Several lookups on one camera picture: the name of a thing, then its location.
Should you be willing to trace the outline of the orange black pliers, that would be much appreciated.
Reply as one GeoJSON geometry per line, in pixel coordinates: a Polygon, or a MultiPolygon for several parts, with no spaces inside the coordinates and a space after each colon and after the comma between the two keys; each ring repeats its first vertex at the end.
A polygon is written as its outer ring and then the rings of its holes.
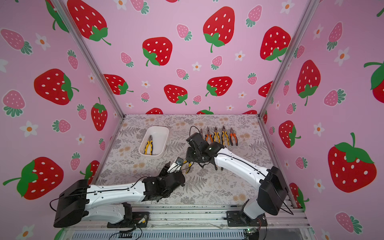
{"type": "Polygon", "coordinates": [[[210,128],[209,128],[209,127],[207,127],[207,132],[206,132],[206,135],[205,135],[205,140],[206,140],[209,144],[211,144],[212,142],[214,142],[214,139],[213,139],[213,136],[212,136],[212,134],[211,134],[211,132],[210,132],[210,128]]]}

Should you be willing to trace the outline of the yellow black handled pliers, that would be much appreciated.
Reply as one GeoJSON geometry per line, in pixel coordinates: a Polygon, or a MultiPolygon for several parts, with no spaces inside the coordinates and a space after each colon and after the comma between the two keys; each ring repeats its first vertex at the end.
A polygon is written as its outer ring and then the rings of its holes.
{"type": "Polygon", "coordinates": [[[222,144],[224,146],[230,145],[229,135],[225,126],[222,127],[222,144]]]}

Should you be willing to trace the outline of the orange handled pliers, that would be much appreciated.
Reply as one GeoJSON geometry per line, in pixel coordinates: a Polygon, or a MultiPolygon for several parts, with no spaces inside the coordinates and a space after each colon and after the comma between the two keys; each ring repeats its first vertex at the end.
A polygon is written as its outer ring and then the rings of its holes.
{"type": "Polygon", "coordinates": [[[233,128],[230,128],[230,144],[232,146],[238,146],[238,138],[233,128]]]}

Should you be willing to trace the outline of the white plastic storage box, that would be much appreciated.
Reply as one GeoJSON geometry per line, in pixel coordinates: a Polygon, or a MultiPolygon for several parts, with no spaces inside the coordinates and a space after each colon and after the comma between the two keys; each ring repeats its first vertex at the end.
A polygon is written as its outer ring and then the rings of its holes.
{"type": "Polygon", "coordinates": [[[142,143],[139,147],[139,153],[150,159],[160,159],[164,153],[167,146],[167,141],[169,137],[169,129],[161,126],[152,126],[149,127],[143,137],[142,143]],[[153,155],[145,155],[144,150],[147,144],[148,137],[152,135],[153,137],[153,155]]]}

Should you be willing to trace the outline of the small yellow diagonal pliers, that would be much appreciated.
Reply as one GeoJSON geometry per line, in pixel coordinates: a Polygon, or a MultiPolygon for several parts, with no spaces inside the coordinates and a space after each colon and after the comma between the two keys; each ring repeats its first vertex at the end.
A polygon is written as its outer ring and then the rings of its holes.
{"type": "Polygon", "coordinates": [[[191,170],[191,167],[193,166],[194,162],[189,162],[188,167],[184,169],[185,174],[188,174],[191,170]]]}

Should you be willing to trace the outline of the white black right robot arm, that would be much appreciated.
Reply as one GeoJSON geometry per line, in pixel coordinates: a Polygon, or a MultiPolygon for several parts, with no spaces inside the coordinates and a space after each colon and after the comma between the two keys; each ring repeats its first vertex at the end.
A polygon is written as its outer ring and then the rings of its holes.
{"type": "Polygon", "coordinates": [[[213,164],[227,169],[256,189],[254,198],[247,200],[239,211],[239,219],[228,217],[230,221],[252,226],[256,222],[260,223],[265,213],[278,215],[285,204],[288,186],[277,167],[267,169],[253,164],[216,142],[206,147],[188,147],[186,160],[189,163],[198,163],[201,167],[203,164],[213,164]]]}

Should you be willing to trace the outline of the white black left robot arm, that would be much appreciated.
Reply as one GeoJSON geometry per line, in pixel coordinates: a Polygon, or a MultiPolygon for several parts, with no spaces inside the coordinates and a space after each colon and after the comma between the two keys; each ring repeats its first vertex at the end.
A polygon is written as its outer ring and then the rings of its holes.
{"type": "Polygon", "coordinates": [[[58,197],[54,227],[66,228],[81,221],[103,221],[120,226],[133,221],[131,203],[159,202],[186,182],[184,174],[166,164],[156,177],[142,177],[126,185],[89,185],[78,180],[58,197]]]}

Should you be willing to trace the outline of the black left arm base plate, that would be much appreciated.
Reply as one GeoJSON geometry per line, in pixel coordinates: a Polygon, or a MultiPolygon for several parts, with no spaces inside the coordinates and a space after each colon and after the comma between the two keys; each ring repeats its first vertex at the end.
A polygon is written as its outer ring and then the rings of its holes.
{"type": "Polygon", "coordinates": [[[108,223],[107,228],[146,228],[148,225],[149,214],[149,212],[133,212],[131,218],[123,219],[122,221],[116,224],[108,223]]]}

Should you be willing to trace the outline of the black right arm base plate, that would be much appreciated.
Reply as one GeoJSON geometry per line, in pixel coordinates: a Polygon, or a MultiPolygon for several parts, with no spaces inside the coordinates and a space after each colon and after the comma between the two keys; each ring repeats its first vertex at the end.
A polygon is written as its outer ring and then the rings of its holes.
{"type": "Polygon", "coordinates": [[[265,214],[251,219],[242,211],[227,211],[224,220],[229,227],[266,227],[268,225],[265,214]]]}

